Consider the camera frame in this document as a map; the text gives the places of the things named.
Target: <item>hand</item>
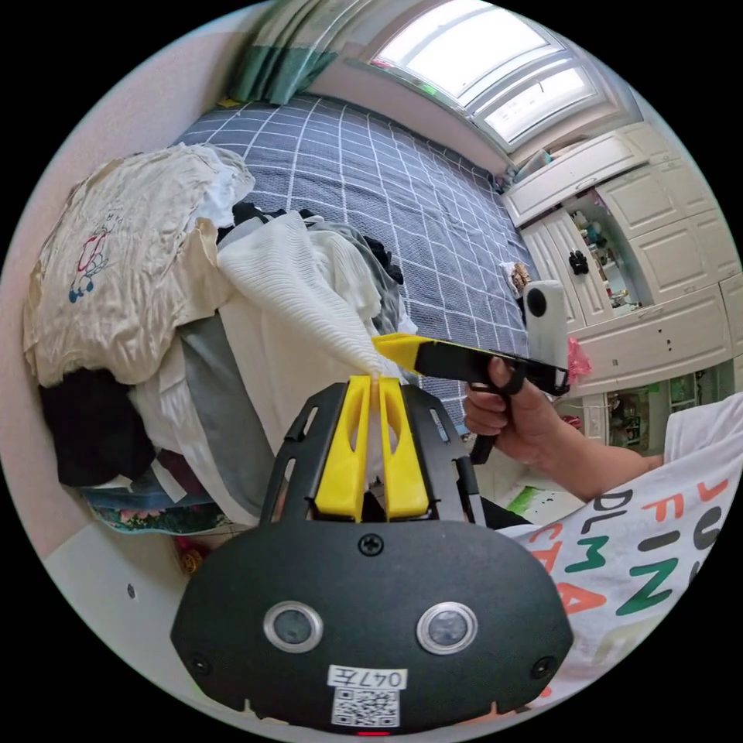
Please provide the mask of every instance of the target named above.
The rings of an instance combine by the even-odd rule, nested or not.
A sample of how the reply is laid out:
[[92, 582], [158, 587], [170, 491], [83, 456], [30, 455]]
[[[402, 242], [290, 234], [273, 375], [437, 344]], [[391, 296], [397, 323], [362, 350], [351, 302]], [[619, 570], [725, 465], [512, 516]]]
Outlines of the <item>hand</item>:
[[[488, 369], [494, 385], [508, 384], [512, 372], [500, 358]], [[495, 446], [511, 459], [536, 465], [558, 435], [562, 420], [544, 394], [528, 380], [510, 398], [511, 411], [499, 395], [470, 390], [464, 401], [464, 424], [472, 433], [497, 436]]]

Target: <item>white cabinet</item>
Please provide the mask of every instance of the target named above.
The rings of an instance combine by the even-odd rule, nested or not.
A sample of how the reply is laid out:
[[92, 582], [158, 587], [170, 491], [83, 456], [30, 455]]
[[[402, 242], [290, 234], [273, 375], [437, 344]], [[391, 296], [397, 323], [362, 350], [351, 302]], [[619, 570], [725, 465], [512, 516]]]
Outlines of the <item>white cabinet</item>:
[[596, 191], [629, 240], [714, 208], [696, 173], [679, 160], [638, 168]]
[[576, 276], [570, 267], [571, 252], [588, 253], [588, 250], [564, 209], [528, 227], [522, 236], [539, 277], [559, 281], [565, 289], [569, 333], [614, 316], [595, 262], [588, 262], [588, 274]]
[[725, 281], [741, 272], [741, 260], [735, 249], [728, 224], [718, 209], [705, 211], [693, 219], [699, 245], [715, 281]]
[[508, 189], [503, 203], [516, 227], [576, 193], [647, 162], [618, 132], [585, 142]]
[[645, 122], [623, 126], [618, 132], [642, 152], [650, 163], [665, 163], [678, 157], [665, 138]]
[[684, 216], [693, 217], [695, 214], [717, 209], [707, 184], [683, 160], [671, 160], [653, 167], [673, 203]]
[[557, 247], [543, 222], [537, 222], [522, 232], [522, 237], [534, 261], [534, 266], [542, 281], [559, 281], [565, 292], [565, 314], [567, 332], [574, 333], [586, 326], [583, 310], [570, 277], [557, 254]]
[[570, 397], [616, 392], [709, 368], [733, 357], [719, 285], [574, 334], [593, 371]]
[[561, 416], [580, 418], [581, 431], [588, 439], [609, 443], [609, 410], [606, 395], [585, 395], [564, 399], [556, 405]]
[[733, 355], [743, 354], [743, 273], [721, 282], [725, 312], [728, 315]]
[[630, 240], [650, 294], [647, 303], [660, 304], [717, 283], [701, 239], [692, 217]]

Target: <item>white pleated fabric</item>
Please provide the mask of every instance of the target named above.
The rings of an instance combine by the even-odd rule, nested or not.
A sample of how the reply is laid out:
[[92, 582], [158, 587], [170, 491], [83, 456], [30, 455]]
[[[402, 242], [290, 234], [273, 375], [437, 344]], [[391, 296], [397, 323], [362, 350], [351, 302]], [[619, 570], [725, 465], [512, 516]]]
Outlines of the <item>white pleated fabric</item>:
[[[224, 329], [274, 452], [307, 399], [328, 385], [352, 375], [400, 378], [372, 343], [379, 293], [345, 238], [308, 232], [289, 212], [226, 245], [217, 260], [238, 290], [220, 309]], [[380, 469], [378, 451], [369, 465]]]

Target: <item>bed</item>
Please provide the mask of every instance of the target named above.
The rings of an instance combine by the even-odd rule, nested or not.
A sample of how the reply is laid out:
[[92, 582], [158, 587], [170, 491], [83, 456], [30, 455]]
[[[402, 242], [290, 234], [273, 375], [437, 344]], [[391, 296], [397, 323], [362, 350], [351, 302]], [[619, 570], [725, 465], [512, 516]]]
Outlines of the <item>bed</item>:
[[[489, 174], [395, 122], [328, 98], [223, 105], [177, 140], [243, 157], [248, 200], [264, 211], [307, 209], [380, 241], [402, 269], [419, 334], [526, 354], [526, 329], [499, 268], [529, 253]], [[423, 380], [464, 432], [463, 390]]]

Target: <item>green curtain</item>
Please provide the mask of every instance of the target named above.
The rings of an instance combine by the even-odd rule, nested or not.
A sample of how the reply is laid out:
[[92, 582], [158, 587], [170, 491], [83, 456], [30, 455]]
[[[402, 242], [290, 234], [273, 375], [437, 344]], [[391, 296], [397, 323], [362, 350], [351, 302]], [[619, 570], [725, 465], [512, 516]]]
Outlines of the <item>green curtain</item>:
[[305, 91], [343, 49], [351, 32], [399, 0], [275, 0], [235, 68], [235, 101], [283, 105]]

